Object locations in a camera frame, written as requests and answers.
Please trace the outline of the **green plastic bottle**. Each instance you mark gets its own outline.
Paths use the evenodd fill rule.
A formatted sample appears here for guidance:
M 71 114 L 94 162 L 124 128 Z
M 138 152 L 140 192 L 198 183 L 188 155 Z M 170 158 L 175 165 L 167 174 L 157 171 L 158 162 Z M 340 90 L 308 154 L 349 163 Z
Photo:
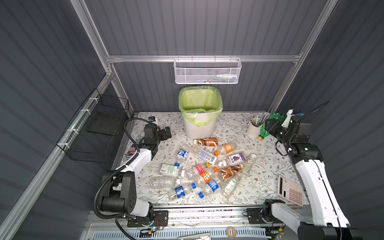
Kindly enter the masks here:
M 283 123 L 283 121 L 285 120 L 286 116 L 284 115 L 281 115 L 279 114 L 278 112 L 273 112 L 270 114 L 268 120 L 273 120 L 273 119 L 277 119 L 279 120 L 281 123 Z M 265 125 L 266 125 L 267 121 L 264 122 L 264 124 L 262 125 L 261 127 L 261 130 L 260 130 L 260 134 L 258 135 L 258 140 L 259 141 L 263 141 L 265 137 L 269 136 L 270 134 L 265 130 Z

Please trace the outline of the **blue label small bottle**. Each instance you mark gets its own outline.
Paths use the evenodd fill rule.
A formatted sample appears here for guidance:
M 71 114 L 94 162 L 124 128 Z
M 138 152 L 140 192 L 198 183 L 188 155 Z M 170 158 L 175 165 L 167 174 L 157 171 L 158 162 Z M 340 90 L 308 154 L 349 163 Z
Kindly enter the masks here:
M 179 167 L 187 160 L 188 156 L 189 152 L 186 149 L 180 149 L 176 157 L 175 166 Z

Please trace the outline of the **green white label bottle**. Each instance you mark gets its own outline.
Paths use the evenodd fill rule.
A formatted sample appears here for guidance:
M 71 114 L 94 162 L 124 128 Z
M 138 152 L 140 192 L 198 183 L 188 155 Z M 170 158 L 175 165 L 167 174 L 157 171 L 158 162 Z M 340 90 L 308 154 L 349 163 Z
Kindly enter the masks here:
M 160 167 L 160 175 L 176 177 L 179 173 L 179 167 L 175 165 L 162 164 Z

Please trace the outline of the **clear tall bottle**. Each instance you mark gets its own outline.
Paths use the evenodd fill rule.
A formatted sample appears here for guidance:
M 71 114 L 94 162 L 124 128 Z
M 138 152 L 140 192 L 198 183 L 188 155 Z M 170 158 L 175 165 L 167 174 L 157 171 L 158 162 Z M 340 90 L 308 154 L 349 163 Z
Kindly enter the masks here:
M 258 156 L 256 154 L 249 155 L 248 160 L 243 164 L 243 169 L 241 170 L 242 175 L 248 176 L 251 173 L 257 158 Z

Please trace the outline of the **purple grape label bottle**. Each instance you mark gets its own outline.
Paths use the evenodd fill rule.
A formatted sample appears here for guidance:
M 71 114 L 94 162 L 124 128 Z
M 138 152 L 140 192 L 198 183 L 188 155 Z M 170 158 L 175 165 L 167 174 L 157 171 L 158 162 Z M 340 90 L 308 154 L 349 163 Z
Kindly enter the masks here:
M 232 167 L 247 162 L 247 157 L 244 153 L 236 153 L 228 156 L 226 159 L 218 162 L 219 167 Z

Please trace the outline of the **blue label bottle front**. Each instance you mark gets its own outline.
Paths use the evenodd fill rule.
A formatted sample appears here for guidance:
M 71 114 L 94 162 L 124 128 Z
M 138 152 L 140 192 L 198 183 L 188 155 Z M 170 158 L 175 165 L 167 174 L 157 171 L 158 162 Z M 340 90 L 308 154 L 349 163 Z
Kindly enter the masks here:
M 190 183 L 190 184 L 185 184 L 185 185 L 179 185 L 176 186 L 175 188 L 172 188 L 168 192 L 168 197 L 170 201 L 175 201 L 178 199 L 183 199 L 185 197 L 188 197 L 191 195 L 194 190 L 197 188 L 195 183 Z

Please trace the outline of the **orange cap clear bottle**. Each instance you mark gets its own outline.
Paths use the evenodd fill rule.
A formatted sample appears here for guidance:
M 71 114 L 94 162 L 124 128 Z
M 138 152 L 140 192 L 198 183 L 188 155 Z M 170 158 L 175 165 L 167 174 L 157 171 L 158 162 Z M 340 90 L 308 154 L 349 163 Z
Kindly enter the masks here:
M 233 144 L 224 144 L 218 146 L 217 150 L 214 151 L 215 156 L 219 155 L 226 155 L 234 150 L 234 145 Z

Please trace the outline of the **green label tall bottle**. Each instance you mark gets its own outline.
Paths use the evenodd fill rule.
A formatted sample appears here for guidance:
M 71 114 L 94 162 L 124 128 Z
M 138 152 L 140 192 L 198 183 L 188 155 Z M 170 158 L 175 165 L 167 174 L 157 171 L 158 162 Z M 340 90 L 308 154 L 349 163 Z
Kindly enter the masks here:
M 229 199 L 231 197 L 242 177 L 242 173 L 237 173 L 224 185 L 222 194 L 225 198 Z

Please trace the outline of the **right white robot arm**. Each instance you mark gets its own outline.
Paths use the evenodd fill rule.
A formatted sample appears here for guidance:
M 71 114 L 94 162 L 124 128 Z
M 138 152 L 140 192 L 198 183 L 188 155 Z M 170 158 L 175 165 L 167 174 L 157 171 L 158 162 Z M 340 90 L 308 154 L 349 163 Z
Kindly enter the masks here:
M 361 240 L 341 210 L 326 173 L 320 149 L 309 143 L 311 123 L 293 115 L 285 123 L 266 120 L 265 130 L 283 144 L 310 202 L 312 217 L 302 216 L 280 200 L 266 200 L 264 221 L 283 222 L 300 240 Z

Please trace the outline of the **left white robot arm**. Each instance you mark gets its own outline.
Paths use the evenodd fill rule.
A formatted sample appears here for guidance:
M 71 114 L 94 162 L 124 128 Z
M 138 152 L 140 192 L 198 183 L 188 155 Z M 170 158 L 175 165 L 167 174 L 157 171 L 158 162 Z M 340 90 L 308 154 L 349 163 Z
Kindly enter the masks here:
M 127 123 L 124 125 L 136 151 L 120 167 L 104 175 L 93 202 L 93 211 L 100 219 L 139 218 L 148 222 L 154 219 L 153 204 L 138 199 L 136 175 L 154 158 L 160 142 L 170 139 L 172 133 L 170 127 L 160 129 L 157 124 L 145 122 L 145 136 L 139 144 L 127 131 Z

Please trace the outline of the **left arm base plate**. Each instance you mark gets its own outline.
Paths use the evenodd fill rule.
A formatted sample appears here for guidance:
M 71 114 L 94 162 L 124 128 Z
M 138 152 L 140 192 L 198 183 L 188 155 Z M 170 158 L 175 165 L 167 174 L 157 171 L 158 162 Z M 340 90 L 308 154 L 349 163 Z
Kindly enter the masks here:
M 128 228 L 141 228 L 141 227 L 166 227 L 168 225 L 169 212 L 168 211 L 152 211 L 146 217 L 128 218 Z

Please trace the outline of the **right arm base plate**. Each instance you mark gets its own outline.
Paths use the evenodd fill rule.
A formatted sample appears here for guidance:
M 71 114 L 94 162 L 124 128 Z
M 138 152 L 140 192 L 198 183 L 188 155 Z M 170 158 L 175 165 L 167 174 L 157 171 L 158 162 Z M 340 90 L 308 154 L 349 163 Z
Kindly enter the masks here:
M 247 208 L 246 216 L 250 224 L 282 224 L 283 222 L 272 215 L 270 209 Z

